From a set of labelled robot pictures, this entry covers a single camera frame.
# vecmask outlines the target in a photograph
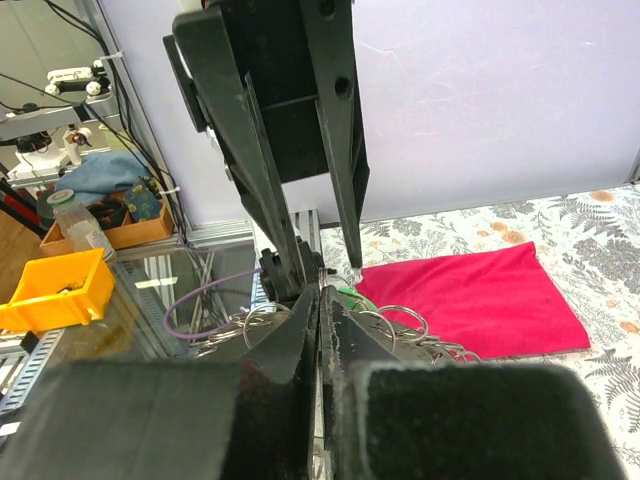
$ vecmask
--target white machine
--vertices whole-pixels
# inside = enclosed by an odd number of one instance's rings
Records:
[[[67,129],[62,136],[62,148],[52,137],[43,133],[33,135],[34,142],[31,145],[27,143],[28,140],[18,145],[16,157],[20,163],[9,171],[9,179],[37,178],[57,174],[69,163],[80,165],[82,158],[79,147],[89,145],[90,129],[86,127]]]
[[[84,90],[90,97],[96,97],[107,93],[109,87],[102,60],[96,60],[91,67],[52,70],[47,74],[47,79],[49,84],[44,87],[44,91],[56,96]]]

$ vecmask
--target green tag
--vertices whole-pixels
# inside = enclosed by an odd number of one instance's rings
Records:
[[[364,312],[367,310],[376,312],[378,310],[371,300],[360,295],[351,288],[340,288],[338,291],[342,295],[342,300],[345,306],[350,310],[354,310],[356,312]]]

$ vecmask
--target bottle cap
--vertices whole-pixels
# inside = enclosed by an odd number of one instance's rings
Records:
[[[76,194],[73,190],[60,190],[47,198],[47,203],[52,207],[57,207],[65,203],[69,203],[74,198],[76,198]]]

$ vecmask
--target glass surface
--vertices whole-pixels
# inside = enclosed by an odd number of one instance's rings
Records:
[[[193,254],[178,251],[117,262],[116,287],[104,320],[69,327],[47,367],[62,361],[110,357],[152,359],[188,356],[190,342],[168,334],[163,315],[179,298],[212,280],[255,268],[253,245]],[[254,275],[210,289],[181,304],[173,315],[181,333],[210,330],[229,315],[249,308]]]

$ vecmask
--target blue cloth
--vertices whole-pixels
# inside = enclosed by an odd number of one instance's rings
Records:
[[[56,191],[69,188],[88,206],[110,193],[129,190],[140,177],[150,176],[130,152],[90,153],[78,168],[58,180]]]

